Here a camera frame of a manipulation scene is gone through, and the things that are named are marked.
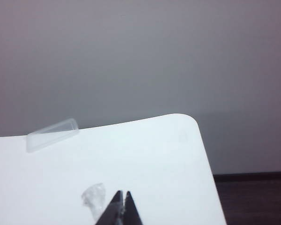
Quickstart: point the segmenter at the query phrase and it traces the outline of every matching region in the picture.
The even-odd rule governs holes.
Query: gray wall
[[[168,113],[214,173],[281,171],[281,0],[0,0],[0,136]]]

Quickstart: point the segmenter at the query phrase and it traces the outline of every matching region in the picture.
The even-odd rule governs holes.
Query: white surface
[[[224,225],[196,121],[170,114],[82,129],[27,153],[25,136],[0,137],[0,225],[89,225],[81,194],[96,183],[108,203],[130,190],[144,225]]]

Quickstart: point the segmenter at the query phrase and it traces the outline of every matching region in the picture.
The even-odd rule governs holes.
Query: transparent plastic fragment
[[[95,222],[104,211],[105,193],[105,187],[100,183],[90,186],[81,196],[83,203],[90,208]]]
[[[34,152],[48,145],[67,139],[79,132],[76,120],[67,119],[27,135],[26,150]]]

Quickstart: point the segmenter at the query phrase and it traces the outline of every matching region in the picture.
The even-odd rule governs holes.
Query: floor
[[[281,225],[281,180],[215,180],[227,225]]]

